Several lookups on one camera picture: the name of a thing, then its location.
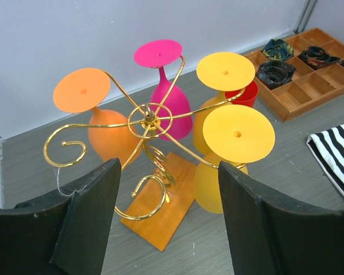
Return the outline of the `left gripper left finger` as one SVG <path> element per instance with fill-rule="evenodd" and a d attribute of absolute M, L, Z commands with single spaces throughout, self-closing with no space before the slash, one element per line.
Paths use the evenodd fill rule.
<path fill-rule="evenodd" d="M 0 209 L 0 274 L 100 274 L 120 185 L 111 159 L 57 190 Z"/>

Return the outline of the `yellow wine glass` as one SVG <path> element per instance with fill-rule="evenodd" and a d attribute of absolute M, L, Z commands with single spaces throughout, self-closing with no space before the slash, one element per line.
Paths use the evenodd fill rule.
<path fill-rule="evenodd" d="M 226 100 L 225 92 L 241 91 L 247 87 L 255 76 L 255 66 L 246 57 L 232 52 L 218 52 L 204 57 L 197 65 L 197 77 L 204 85 L 218 92 L 216 97 L 207 100 L 194 118 L 193 145 L 206 155 L 210 152 L 202 128 L 208 114 L 216 104 Z"/>
<path fill-rule="evenodd" d="M 202 126 L 210 148 L 204 160 L 215 166 L 221 161 L 235 167 L 265 158 L 275 144 L 275 131 L 259 111 L 244 105 L 223 105 L 207 115 Z M 199 163 L 194 178 L 194 196 L 204 210 L 222 214 L 218 169 Z"/>

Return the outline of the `magenta plastic wine glass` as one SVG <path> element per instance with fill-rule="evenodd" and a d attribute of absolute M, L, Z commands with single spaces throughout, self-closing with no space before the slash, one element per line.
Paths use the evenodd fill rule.
<path fill-rule="evenodd" d="M 162 99 L 171 86 L 171 82 L 166 77 L 164 66 L 176 61 L 181 54 L 181 44 L 168 39 L 148 42 L 134 53 L 134 60 L 138 65 L 159 70 L 159 84 L 150 98 L 152 103 L 162 103 Z M 172 115 L 181 115 L 191 111 L 185 93 L 177 85 L 172 88 L 163 105 L 171 111 Z M 187 116 L 174 119 L 167 133 L 176 140 L 181 140 L 187 137 L 192 128 L 193 120 L 190 116 Z"/>

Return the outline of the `orange plastic wine glass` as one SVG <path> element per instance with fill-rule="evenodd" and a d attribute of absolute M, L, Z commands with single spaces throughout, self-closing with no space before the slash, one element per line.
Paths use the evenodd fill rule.
<path fill-rule="evenodd" d="M 115 80 L 105 71 L 97 68 L 83 68 L 65 76 L 55 87 L 55 106 L 67 113 L 92 111 L 91 125 L 123 124 L 127 118 L 121 113 L 100 109 L 98 105 L 105 99 Z M 127 126 L 115 128 L 88 128 L 92 148 L 102 161 L 119 158 L 122 165 L 134 152 L 140 139 Z"/>

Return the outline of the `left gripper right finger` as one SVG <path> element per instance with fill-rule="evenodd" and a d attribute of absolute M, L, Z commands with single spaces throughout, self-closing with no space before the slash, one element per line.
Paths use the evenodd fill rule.
<path fill-rule="evenodd" d="M 218 184 L 235 274 L 344 274 L 344 209 L 302 202 L 227 162 Z"/>

